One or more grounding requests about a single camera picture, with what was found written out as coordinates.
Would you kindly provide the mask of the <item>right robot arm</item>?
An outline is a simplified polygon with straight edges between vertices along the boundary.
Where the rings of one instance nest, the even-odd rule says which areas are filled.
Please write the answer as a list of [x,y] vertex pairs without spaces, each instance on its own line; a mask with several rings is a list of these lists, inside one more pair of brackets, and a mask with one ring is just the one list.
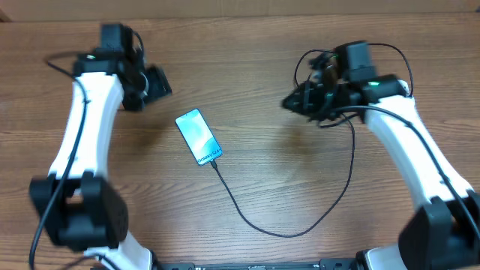
[[352,269],[459,269],[479,264],[479,195],[448,162],[424,126],[413,82],[379,75],[371,44],[319,51],[312,77],[283,99],[311,121],[359,117],[385,146],[415,213],[395,244],[359,252]]

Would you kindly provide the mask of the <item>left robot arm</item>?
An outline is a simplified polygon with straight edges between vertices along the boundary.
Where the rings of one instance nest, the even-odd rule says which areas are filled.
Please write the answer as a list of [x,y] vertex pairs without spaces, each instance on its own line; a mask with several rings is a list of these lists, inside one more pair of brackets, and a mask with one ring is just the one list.
[[159,269],[153,251],[128,229],[128,207],[109,182],[108,152],[119,109],[139,112],[170,96],[162,68],[147,65],[140,35],[121,23],[100,27],[100,45],[79,52],[67,76],[72,104],[60,149],[29,196],[39,215],[28,259],[42,233],[105,269]]

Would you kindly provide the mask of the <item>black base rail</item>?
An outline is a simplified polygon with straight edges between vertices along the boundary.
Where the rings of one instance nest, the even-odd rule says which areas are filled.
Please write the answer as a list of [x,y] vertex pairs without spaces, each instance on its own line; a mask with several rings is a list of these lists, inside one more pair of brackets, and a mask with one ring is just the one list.
[[195,265],[192,262],[160,263],[158,270],[355,270],[363,269],[353,258],[321,259],[318,262],[256,262]]

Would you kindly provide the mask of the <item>Samsung Galaxy smartphone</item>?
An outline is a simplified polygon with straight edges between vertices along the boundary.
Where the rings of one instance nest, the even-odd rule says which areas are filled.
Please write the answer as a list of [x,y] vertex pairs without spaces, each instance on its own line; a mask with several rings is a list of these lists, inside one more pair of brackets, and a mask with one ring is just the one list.
[[223,154],[220,144],[198,109],[179,116],[175,124],[199,166],[210,163]]

